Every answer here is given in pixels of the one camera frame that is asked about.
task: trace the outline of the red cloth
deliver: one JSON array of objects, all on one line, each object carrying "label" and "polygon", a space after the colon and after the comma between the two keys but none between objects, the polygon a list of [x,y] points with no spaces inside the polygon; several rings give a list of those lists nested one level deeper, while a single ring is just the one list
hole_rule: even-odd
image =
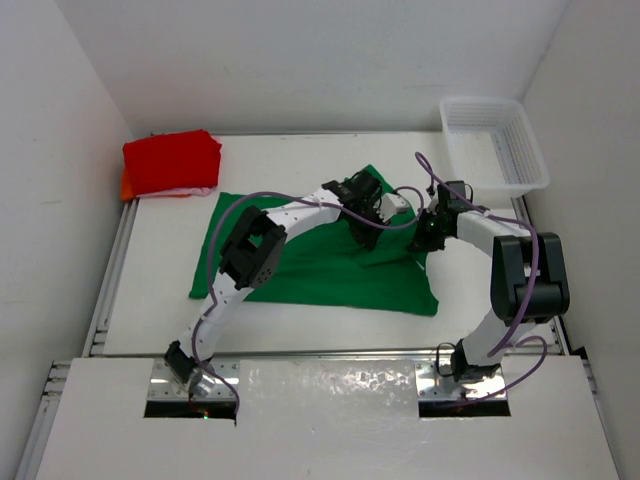
[{"label": "red cloth", "polygon": [[[122,147],[125,171],[121,196],[215,187],[221,147],[205,130],[156,135],[126,143]],[[125,179],[130,192],[125,192]]]}]

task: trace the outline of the wrinkled green fabric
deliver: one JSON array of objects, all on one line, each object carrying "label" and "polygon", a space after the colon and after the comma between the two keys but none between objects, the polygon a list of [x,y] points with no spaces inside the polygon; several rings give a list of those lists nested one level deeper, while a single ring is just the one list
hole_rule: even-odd
[{"label": "wrinkled green fabric", "polygon": [[[367,170],[388,185],[372,167]],[[242,195],[221,193],[209,223],[200,260],[189,296],[207,296],[206,260],[209,241],[223,212]],[[260,209],[288,203],[272,197],[248,201],[233,211],[225,222],[215,249],[214,271],[220,261],[220,248],[240,213],[249,205]],[[413,212],[397,215],[393,225],[401,225],[414,217]],[[357,245],[349,233],[346,221],[322,225],[288,242],[278,270],[271,281],[254,291],[247,301],[334,305],[377,310],[393,310],[417,315],[435,315],[438,301],[431,293],[429,280],[421,266],[425,254],[414,255],[406,250],[415,227],[385,231],[376,248],[369,252]]]}]

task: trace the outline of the white table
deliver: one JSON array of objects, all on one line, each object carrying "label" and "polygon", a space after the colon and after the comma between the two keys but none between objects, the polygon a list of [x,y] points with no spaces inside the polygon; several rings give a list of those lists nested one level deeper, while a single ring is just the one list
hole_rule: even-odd
[{"label": "white table", "polygon": [[[440,133],[227,136],[218,189],[276,190],[305,195],[320,184],[373,164],[394,186],[424,190],[429,177],[414,159],[421,151],[450,178]],[[104,355],[162,354],[195,318],[187,298],[218,194],[139,202],[126,250]],[[417,199],[410,198],[417,204]],[[513,209],[497,213],[514,217]],[[491,262],[456,239],[429,255],[427,273],[440,301],[435,317],[345,307],[245,302],[218,342],[218,352],[413,349],[456,342],[490,308]],[[537,333],[550,343],[549,326]]]},{"label": "white table", "polygon": [[[507,357],[507,381],[535,360]],[[548,358],[509,393],[510,417],[466,419],[419,419],[415,384],[336,395],[330,375],[304,375],[308,362],[241,362],[237,428],[143,418],[151,367],[74,360],[38,480],[617,478],[578,357]]]}]

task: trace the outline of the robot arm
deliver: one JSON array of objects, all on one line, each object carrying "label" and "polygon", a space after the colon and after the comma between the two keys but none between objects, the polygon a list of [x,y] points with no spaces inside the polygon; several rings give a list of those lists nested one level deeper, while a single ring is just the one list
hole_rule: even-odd
[{"label": "robot arm", "polygon": [[344,182],[326,183],[302,200],[305,203],[292,202],[266,210],[248,207],[243,211],[220,252],[220,265],[213,283],[216,307],[211,308],[213,299],[208,296],[198,318],[165,354],[167,365],[183,384],[189,381],[196,367],[192,348],[196,325],[198,356],[209,358],[235,308],[256,288],[269,282],[275,273],[286,242],[320,225],[345,219],[354,240],[372,250],[382,230],[363,224],[343,211],[386,225],[395,214],[410,209],[403,197],[382,194],[381,182],[365,170]]},{"label": "robot arm", "polygon": [[[447,185],[466,198],[465,183]],[[528,230],[501,223],[473,211],[442,185],[438,200],[422,212],[411,245],[412,251],[444,249],[444,240],[455,237],[476,246],[492,258],[491,310],[480,325],[455,346],[451,358],[455,381],[476,381],[492,375],[504,350],[490,352],[510,330],[523,303],[530,275],[536,282],[523,321],[511,337],[512,344],[536,324],[546,323],[569,308],[569,289],[560,239],[553,233],[538,234],[538,271],[527,271],[532,257]]]}]

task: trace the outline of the metal frame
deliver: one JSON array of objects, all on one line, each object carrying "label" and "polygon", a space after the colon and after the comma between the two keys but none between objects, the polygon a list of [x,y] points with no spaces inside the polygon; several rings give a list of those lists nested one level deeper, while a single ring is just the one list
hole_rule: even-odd
[{"label": "metal frame", "polygon": [[56,361],[51,366],[16,480],[35,480],[38,474],[70,367],[71,361]]},{"label": "metal frame", "polygon": [[109,255],[109,263],[102,280],[100,293],[96,302],[96,308],[91,318],[89,332],[82,350],[83,357],[101,355],[106,332],[109,329],[109,321],[111,320],[111,312],[115,302],[115,296],[118,292],[118,284],[120,283],[120,275],[131,238],[131,231],[138,210],[138,199],[134,199],[126,203],[120,217],[120,224],[116,232],[116,238]]}]

